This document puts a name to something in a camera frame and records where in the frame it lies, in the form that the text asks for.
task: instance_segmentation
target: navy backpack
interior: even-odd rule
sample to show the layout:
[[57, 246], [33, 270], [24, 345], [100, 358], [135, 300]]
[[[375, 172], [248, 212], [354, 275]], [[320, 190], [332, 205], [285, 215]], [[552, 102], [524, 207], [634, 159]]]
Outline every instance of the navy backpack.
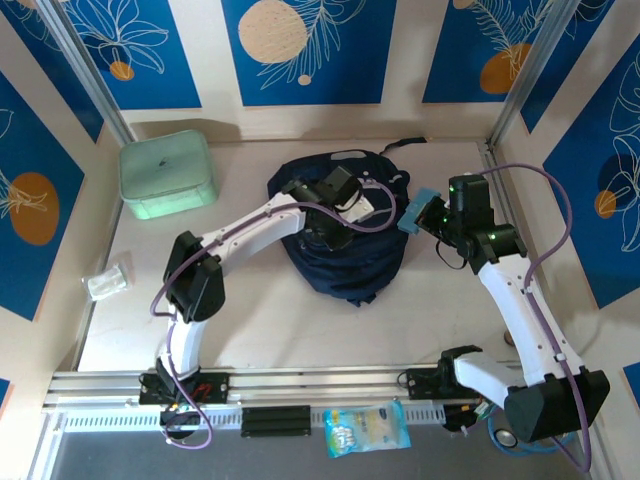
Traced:
[[[403, 140], [390, 145], [382, 153], [416, 142], [424, 143], [425, 140]], [[380, 154], [348, 150], [311, 155], [286, 163], [269, 180], [267, 189], [271, 198], [292, 179], [319, 181], [338, 166], [345, 167], [358, 178], [374, 179], [389, 187], [398, 207], [393, 226], [378, 233], [356, 232], [350, 244], [335, 251], [305, 231], [283, 238], [282, 243], [291, 261], [316, 291], [359, 307], [361, 302], [371, 303], [376, 293], [386, 287], [400, 269], [408, 234], [395, 225], [409, 204], [409, 174], [398, 170], [391, 160]], [[365, 192], [376, 213], [361, 225], [382, 225], [390, 213], [389, 198], [381, 190], [367, 189]]]

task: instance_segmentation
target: purple cable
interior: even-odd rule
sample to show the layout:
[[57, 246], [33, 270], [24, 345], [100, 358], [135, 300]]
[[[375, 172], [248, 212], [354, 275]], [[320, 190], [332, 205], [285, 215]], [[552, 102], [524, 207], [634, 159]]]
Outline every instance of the purple cable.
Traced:
[[200, 415], [200, 417], [202, 419], [204, 419], [204, 421], [205, 421], [205, 423], [207, 425], [207, 433], [208, 433], [207, 440], [205, 442], [203, 442], [203, 443], [201, 443], [199, 445], [184, 445], [182, 443], [174, 442], [169, 437], [169, 425], [165, 425], [164, 435], [165, 435], [165, 437], [167, 439], [167, 442], [169, 444], [174, 445], [174, 446], [179, 447], [179, 448], [182, 448], [184, 450], [200, 450], [200, 449], [203, 449], [203, 448], [206, 448], [207, 446], [209, 446], [211, 444], [212, 439], [213, 439], [213, 426], [211, 425], [211, 422], [209, 421], [209, 418], [200, 409], [200, 407], [195, 402], [195, 400], [191, 397], [191, 395], [189, 395], [187, 390], [182, 385], [182, 382], [180, 380], [178, 380], [178, 372], [176, 371], [175, 364], [173, 363], [173, 359], [171, 357], [171, 337], [173, 335], [173, 329], [176, 326], [176, 322], [178, 321], [177, 320], [177, 314], [176, 313], [171, 313], [171, 312], [159, 312], [158, 311], [158, 304], [162, 300], [162, 297], [164, 297], [166, 295], [167, 291], [169, 290], [169, 287], [171, 287], [173, 282], [175, 282], [176, 279], [193, 262], [198, 260], [200, 257], [202, 257], [204, 254], [206, 254], [212, 248], [224, 243], [224, 241], [226, 239], [228, 239], [232, 235], [235, 235], [236, 233], [244, 230], [245, 228], [250, 227], [251, 225], [253, 225], [257, 221], [262, 220], [265, 217], [270, 217], [275, 213], [283, 212], [283, 211], [286, 211], [286, 210], [293, 210], [293, 209], [300, 209], [300, 208], [311, 208], [311, 209], [314, 209], [314, 210], [318, 210], [318, 211], [324, 213], [325, 215], [330, 216], [334, 220], [337, 220], [338, 222], [340, 222], [344, 226], [349, 227], [352, 230], [355, 230], [356, 232], [360, 232], [360, 233], [377, 233], [377, 232], [381, 232], [383, 230], [386, 230], [391, 225], [393, 225], [393, 222], [395, 221], [395, 217], [396, 217], [397, 205], [396, 205], [396, 199], [395, 199], [393, 193], [385, 185], [383, 185], [381, 183], [378, 183], [378, 182], [375, 182], [373, 180], [364, 182], [363, 188], [364, 189], [372, 189], [372, 188], [380, 189], [380, 190], [384, 191], [384, 193], [386, 193], [387, 196], [389, 197], [389, 200], [391, 201], [391, 212], [389, 212], [389, 218], [387, 219], [387, 221], [384, 222], [382, 225], [379, 225], [377, 227], [362, 227], [360, 225], [356, 225], [356, 224], [347, 222], [340, 215], [338, 215], [337, 213], [333, 212], [332, 210], [329, 210], [326, 207], [323, 207], [322, 205], [318, 205], [316, 203], [311, 203], [311, 202], [296, 202], [296, 203], [289, 203], [289, 204], [286, 204], [286, 205], [278, 205], [276, 207], [271, 208], [271, 210], [269, 212], [262, 211], [262, 212], [260, 212], [260, 213], [258, 213], [256, 215], [254, 215], [253, 217], [251, 217], [251, 218], [247, 219], [246, 221], [242, 222], [240, 225], [237, 225], [236, 227], [232, 228], [231, 230], [225, 232], [224, 235], [222, 235], [220, 240], [216, 239], [216, 240], [212, 241], [211, 243], [209, 243], [208, 245], [205, 245], [204, 247], [202, 247], [200, 250], [198, 250], [193, 255], [191, 255], [187, 260], [185, 260], [173, 272], [173, 274], [171, 276], [169, 276], [167, 281], [162, 285], [162, 287], [160, 288], [160, 290], [158, 291], [158, 293], [154, 297], [153, 301], [151, 302], [150, 312], [151, 312], [151, 315], [153, 317], [158, 317], [158, 318], [166, 317], [166, 318], [172, 319], [172, 321], [173, 321], [173, 323], [169, 327], [169, 331], [167, 332], [167, 359], [168, 359], [168, 363], [169, 363], [169, 373], [171, 374], [171, 377], [173, 378], [173, 381], [175, 382], [176, 386], [178, 387], [178, 390], [180, 390], [180, 393], [187, 400], [187, 403], [189, 405], [191, 405], [196, 410], [196, 412], [198, 413], [198, 415]]
[[[567, 195], [564, 187], [558, 182], [558, 180], [553, 177], [553, 175], [547, 173], [542, 168], [534, 167], [533, 165], [528, 165], [526, 163], [510, 163], [507, 165], [499, 165], [497, 167], [489, 168], [487, 170], [483, 170], [479, 172], [478, 175], [487, 175], [489, 173], [496, 172], [498, 170], [505, 170], [507, 168], [524, 168], [527, 170], [532, 170], [537, 172], [549, 180], [558, 190], [560, 196], [562, 197], [562, 201], [565, 204], [567, 209], [567, 220], [566, 220], [566, 228], [564, 233], [558, 243], [556, 243], [549, 251], [540, 255], [540, 257], [531, 263], [527, 273], [524, 277], [524, 288], [527, 296], [527, 300], [533, 309], [536, 317], [538, 318], [538, 322], [542, 327], [542, 330], [545, 333], [545, 336], [549, 340], [551, 344], [551, 348], [553, 348], [553, 352], [555, 355], [562, 354], [562, 348], [558, 343], [555, 335], [553, 334], [553, 330], [551, 330], [551, 326], [549, 322], [544, 317], [542, 310], [540, 309], [540, 305], [536, 300], [533, 292], [529, 289], [531, 285], [531, 281], [533, 280], [533, 273], [540, 266], [542, 262], [544, 262], [551, 255], [556, 253], [560, 248], [566, 243], [569, 239], [569, 235], [571, 233], [571, 228], [573, 227], [573, 209], [571, 208], [571, 202], [569, 201], [569, 196]], [[580, 429], [582, 430], [582, 443], [584, 447], [584, 463], [581, 464], [578, 460], [569, 452], [569, 450], [562, 445], [562, 443], [555, 437], [552, 438], [553, 442], [558, 446], [558, 448], [568, 457], [569, 461], [582, 473], [587, 473], [591, 469], [591, 437], [589, 435], [589, 422], [587, 420], [587, 412], [585, 411], [584, 402], [582, 401], [582, 396], [580, 395], [580, 389], [578, 388], [578, 384], [576, 383], [575, 378], [573, 378], [573, 374], [571, 373], [571, 368], [566, 360], [559, 360], [560, 366], [562, 367], [562, 371], [564, 372], [567, 380], [569, 381], [569, 385], [571, 387], [571, 392], [573, 393], [573, 398], [576, 402], [576, 408], [578, 410], [578, 418], [580, 419]]]

